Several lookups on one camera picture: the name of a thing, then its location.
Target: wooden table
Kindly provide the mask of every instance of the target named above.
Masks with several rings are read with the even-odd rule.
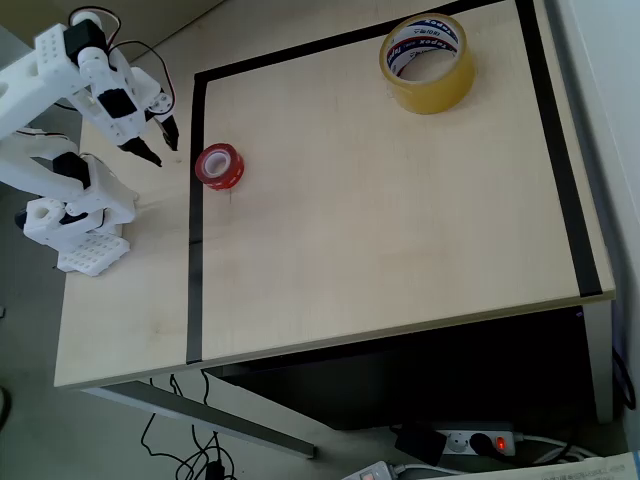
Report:
[[[149,133],[157,169],[85,125],[82,150],[139,192],[138,218],[126,257],[67,275],[56,385],[166,413],[122,382],[584,304],[609,420],[615,287],[544,5],[443,3],[229,0],[165,41],[180,151]],[[434,7],[465,28],[477,78],[420,116],[377,55]],[[192,174],[217,142],[246,162],[231,192]]]

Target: power adapter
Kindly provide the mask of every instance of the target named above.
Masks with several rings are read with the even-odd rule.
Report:
[[[205,480],[223,480],[224,479],[224,465],[221,460],[215,460],[207,464],[207,473],[205,474]]]
[[[419,424],[402,425],[395,430],[395,447],[429,465],[437,465],[447,443],[447,436]]]

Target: white robotic arm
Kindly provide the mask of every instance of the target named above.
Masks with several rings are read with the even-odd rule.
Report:
[[[24,126],[66,97],[112,143],[161,166],[140,134],[154,118],[177,149],[175,95],[129,66],[97,15],[81,12],[71,23],[36,37],[33,52],[0,72],[0,181],[43,197],[16,222],[27,237],[60,252],[60,269],[97,275],[129,250],[120,233],[135,218],[135,193],[95,156],[78,156],[64,135]],[[50,160],[52,170],[34,157]]]

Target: white wall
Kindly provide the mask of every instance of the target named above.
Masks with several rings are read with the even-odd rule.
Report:
[[[640,388],[640,18],[638,0],[555,0],[573,70],[574,114],[611,256],[615,335]],[[640,449],[640,414],[625,412],[629,448]]]

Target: electrical cable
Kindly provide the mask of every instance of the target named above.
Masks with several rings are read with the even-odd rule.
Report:
[[[560,452],[562,451],[562,448],[554,448],[553,450],[545,453],[544,455],[542,455],[540,458],[537,458],[533,461],[534,465],[540,465],[541,463],[547,462],[550,459],[552,459],[553,457],[557,456]],[[565,457],[573,457],[575,458],[578,462],[581,462],[583,460],[585,460],[585,458],[592,458],[592,457],[584,457],[583,455],[581,455],[579,452],[576,452],[575,450],[571,449],[569,452],[567,452],[567,454],[565,455]]]
[[[514,439],[516,442],[518,441],[529,441],[529,442],[539,442],[539,443],[548,443],[549,445],[555,445],[557,447],[566,447],[567,442],[563,442],[562,440],[556,440],[555,438],[549,437],[540,437],[538,435],[524,435],[522,433],[514,434]],[[577,452],[584,457],[598,457],[595,453],[587,450],[586,448],[572,446],[571,451]]]
[[[149,379],[149,384],[153,386],[152,379]],[[191,467],[191,465],[185,463],[183,460],[179,459],[175,455],[171,455],[170,453],[160,453],[160,452],[154,453],[151,451],[151,448],[149,447],[149,445],[145,443],[144,439],[147,436],[147,432],[149,431],[149,428],[151,427],[151,424],[153,423],[153,420],[155,418],[156,418],[156,414],[154,413],[153,415],[151,415],[149,422],[147,422],[147,426],[145,427],[144,432],[142,432],[142,437],[140,437],[140,444],[147,450],[147,452],[149,453],[149,456],[151,457],[167,457],[175,460],[176,462],[179,462],[181,467],[186,465],[187,468],[189,468],[191,476],[193,476],[193,468]]]
[[[200,370],[200,373],[202,374],[202,378],[204,378],[204,382],[205,382],[205,393],[204,393],[204,396],[203,396],[203,399],[202,399],[202,403],[204,403],[205,405],[208,406],[209,405],[208,399],[209,399],[209,392],[210,392],[209,378],[207,377],[207,375],[205,374],[204,371]],[[169,384],[171,385],[171,388],[173,389],[173,391],[174,391],[174,393],[176,395],[184,396],[183,393],[182,393],[182,389],[180,388],[180,385],[178,384],[178,380],[176,379],[174,374],[171,374],[169,376]],[[195,461],[193,462],[193,468],[195,468],[195,466],[198,464],[198,461],[200,460],[200,457],[202,455],[206,455],[207,461],[202,466],[200,471],[195,475],[195,477],[193,477],[193,475],[187,476],[187,480],[196,480],[202,474],[202,472],[206,470],[206,467],[210,463],[209,462],[209,456],[207,455],[206,452],[208,450],[213,450],[213,449],[215,449],[217,451],[217,453],[218,453],[218,460],[217,461],[221,461],[221,456],[220,456],[221,452],[226,455],[227,459],[229,460],[229,464],[231,465],[230,477],[235,479],[235,470],[236,470],[235,463],[233,461],[233,458],[231,458],[231,455],[229,454],[229,452],[220,446],[220,443],[218,441],[218,432],[213,432],[211,438],[209,439],[209,441],[207,442],[207,444],[205,445],[204,448],[199,444],[199,442],[198,442],[198,440],[196,438],[195,427],[193,425],[191,426],[191,434],[192,434],[192,438],[193,438],[194,443],[198,447],[198,452],[194,453],[189,458],[187,458],[185,460],[185,462],[188,463],[195,457]],[[215,446],[210,447],[209,445],[211,444],[212,441],[215,441]],[[182,465],[180,465],[180,467],[178,467],[178,469],[176,470],[176,480],[178,478],[178,472],[179,472],[180,469],[182,469]]]
[[[452,468],[436,467],[434,465],[426,465],[426,464],[423,465],[420,463],[395,465],[393,467],[393,471],[396,473],[396,475],[400,475],[405,470],[413,470],[413,469],[433,470],[434,472],[448,473],[449,475],[466,475],[468,473],[468,472],[463,472],[461,470],[453,470]]]
[[[58,103],[58,102],[53,102],[53,104],[54,104],[56,107],[63,108],[64,110],[69,110],[69,111],[71,111],[71,112],[77,112],[77,111],[78,111],[78,109],[77,109],[77,108],[68,107],[68,106],[66,106],[66,105],[62,105],[61,103]]]
[[[635,410],[636,409],[636,390],[633,387],[631,376],[629,375],[629,371],[627,370],[627,367],[624,364],[624,361],[622,360],[622,357],[620,356],[620,354],[616,351],[615,348],[612,350],[613,350],[613,360],[615,361],[616,365],[620,369],[620,375],[622,375],[622,380],[624,380],[624,383],[627,384],[627,391],[629,392],[629,396],[627,397],[627,395],[624,392],[624,389],[622,388],[621,385],[618,384],[617,381],[615,382],[615,385],[620,390],[620,393],[622,395],[622,402],[625,404],[625,406],[629,410]]]
[[[67,140],[69,140],[69,137],[67,137],[64,133],[57,133],[57,132],[43,132],[42,130],[40,130],[38,133],[34,133],[36,130],[34,129],[30,129],[32,130],[31,132],[25,132],[24,130],[16,130],[15,133],[19,133],[20,135],[28,135],[30,137],[63,137],[66,138]]]
[[[182,393],[182,389],[180,388],[180,385],[178,384],[178,381],[176,380],[176,376],[174,374],[171,374],[169,376],[169,385],[171,386],[171,388],[173,389],[173,394],[174,395],[179,395],[181,397],[184,397],[184,394]],[[198,452],[195,455],[192,455],[191,457],[189,457],[186,462],[189,462],[189,460],[191,460],[191,458],[193,458],[194,456],[197,455],[196,459],[193,462],[192,465],[192,469],[195,468],[195,466],[198,464],[198,462],[200,461],[200,458],[202,457],[202,455],[205,456],[206,461],[204,466],[202,467],[202,469],[198,472],[198,475],[200,475],[200,473],[202,472],[203,469],[205,469],[207,467],[207,465],[209,464],[209,455],[207,454],[207,452],[203,449],[203,447],[200,445],[200,442],[198,441],[198,437],[196,436],[196,428],[194,425],[191,425],[191,438],[193,439],[193,443],[196,445],[196,447],[198,448]],[[180,465],[177,469],[176,469],[176,480],[178,480],[178,473],[180,472],[180,469],[182,468],[182,465]],[[191,476],[187,475],[187,478],[193,478],[193,470],[191,470]]]
[[[203,403],[205,405],[209,405],[208,403],[208,397],[209,397],[209,391],[210,391],[210,385],[209,385],[209,378],[207,377],[207,375],[201,370],[200,371],[202,374],[202,377],[205,380],[205,394],[204,394],[204,398],[203,398]],[[153,379],[149,379],[149,384],[151,386],[153,385]],[[182,388],[180,388],[180,384],[178,383],[178,380],[176,379],[175,375],[172,374],[169,376],[169,385],[171,387],[171,389],[173,390],[173,393],[175,395],[179,395],[181,397],[184,397],[184,394],[182,392]],[[164,456],[164,457],[169,457],[172,458],[173,460],[176,460],[177,462],[180,463],[180,465],[178,466],[178,468],[175,471],[175,478],[176,480],[179,480],[179,473],[180,470],[182,470],[183,467],[187,467],[189,469],[189,471],[187,472],[187,476],[184,478],[184,480],[197,480],[202,473],[204,473],[207,470],[207,467],[209,465],[211,465],[210,459],[209,459],[209,455],[207,454],[207,452],[209,450],[216,450],[217,454],[218,454],[218,460],[216,460],[216,462],[221,462],[221,453],[224,453],[225,456],[227,457],[227,459],[229,460],[229,464],[231,465],[231,473],[229,475],[224,476],[224,479],[230,479],[230,480],[237,480],[237,478],[235,477],[235,464],[233,462],[233,458],[231,458],[231,455],[229,454],[229,452],[227,450],[225,450],[224,448],[222,448],[220,446],[220,443],[218,441],[218,433],[217,432],[213,432],[213,435],[211,436],[211,438],[209,439],[209,441],[206,443],[206,445],[203,447],[200,445],[198,438],[196,436],[195,433],[195,427],[192,425],[191,426],[191,435],[192,435],[192,439],[193,442],[196,444],[196,446],[198,447],[198,451],[196,453],[194,453],[193,455],[191,455],[190,457],[188,457],[186,460],[182,460],[178,457],[176,457],[175,455],[171,455],[168,453],[153,453],[151,451],[151,449],[149,448],[149,446],[144,442],[144,439],[149,431],[149,428],[151,426],[151,424],[153,423],[153,420],[155,419],[156,414],[154,413],[151,418],[149,419],[149,422],[147,423],[147,426],[142,434],[142,437],[140,439],[140,443],[142,444],[143,447],[145,447],[147,449],[147,452],[149,452],[149,455],[151,456]],[[198,470],[198,473],[195,473],[195,468],[196,465],[198,464],[200,458],[202,456],[205,456],[206,458],[206,462],[205,464],[200,468],[200,470]]]
[[[118,32],[120,31],[120,28],[122,28],[122,20],[120,20],[120,17],[118,17],[118,15],[116,15],[114,12],[112,12],[111,10],[109,10],[108,8],[104,8],[104,7],[97,7],[95,5],[86,5],[84,7],[79,7],[76,8],[75,10],[73,10],[70,14],[69,14],[69,18],[67,19],[67,24],[69,26],[72,25],[72,21],[73,21],[73,17],[76,16],[76,14],[80,13],[80,12],[97,12],[97,13],[105,13],[107,15],[109,15],[112,19],[114,19],[117,23],[116,29],[113,31],[113,33],[111,35],[109,35],[109,38],[107,39],[107,50],[109,49],[109,47],[111,47],[111,44],[113,43],[113,41],[116,38],[116,35],[118,34]]]
[[[169,89],[171,90],[171,106],[165,110],[164,112],[154,112],[153,110],[149,109],[149,112],[155,114],[155,115],[166,115],[167,113],[169,113],[173,107],[176,104],[176,91],[175,88],[173,87],[173,81],[171,80],[171,75],[169,75],[169,69],[167,68],[167,64],[164,61],[164,58],[162,58],[162,56],[156,52],[152,47],[150,47],[149,45],[147,45],[144,42],[141,42],[140,40],[124,40],[122,42],[118,42],[116,43],[114,46],[110,47],[107,51],[107,59],[111,56],[111,52],[113,50],[115,50],[118,47],[121,47],[123,45],[129,45],[129,44],[138,44],[138,45],[142,45],[143,47],[145,47],[148,51],[150,51],[151,53],[153,53],[156,57],[158,57],[158,60],[160,60],[160,63],[162,63],[162,68],[164,69],[164,75],[165,77],[167,77],[167,82],[169,83]]]
[[[556,442],[560,442],[564,444],[564,446],[559,449],[560,450],[559,453],[553,456],[552,458],[546,459],[544,461],[538,459],[539,463],[537,463],[536,466],[553,465],[558,463],[561,459],[563,459],[567,455],[567,453],[571,450],[571,448],[573,448],[573,437],[575,436],[575,432],[576,431],[574,429],[571,432],[571,437],[569,441],[566,443],[560,442],[559,440],[555,440]],[[519,438],[520,440],[524,440],[524,435],[518,434],[514,436],[514,438]],[[547,439],[546,437],[538,437],[538,438],[545,438],[545,440],[552,440],[552,439]],[[509,465],[513,465],[518,468],[526,468],[526,467],[532,466],[530,462],[523,462],[522,460],[518,460],[517,458],[508,457],[505,454],[496,450],[496,448],[493,445],[493,441],[489,438],[489,436],[483,433],[474,433],[473,435],[471,435],[471,438],[469,439],[469,446],[473,449],[474,452],[476,452],[476,454],[480,456],[493,458],[495,460],[498,460],[503,463],[507,463]]]

